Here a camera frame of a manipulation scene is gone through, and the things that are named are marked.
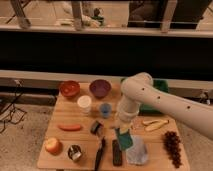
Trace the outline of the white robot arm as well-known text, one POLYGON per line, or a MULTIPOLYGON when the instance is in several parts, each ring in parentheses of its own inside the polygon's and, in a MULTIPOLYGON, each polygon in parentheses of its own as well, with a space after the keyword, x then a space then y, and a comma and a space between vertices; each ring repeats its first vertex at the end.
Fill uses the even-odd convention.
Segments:
POLYGON ((142 72, 126 78, 121 93, 115 125, 123 132, 138 115, 140 105, 146 104, 213 140, 213 107, 157 90, 150 74, 142 72))

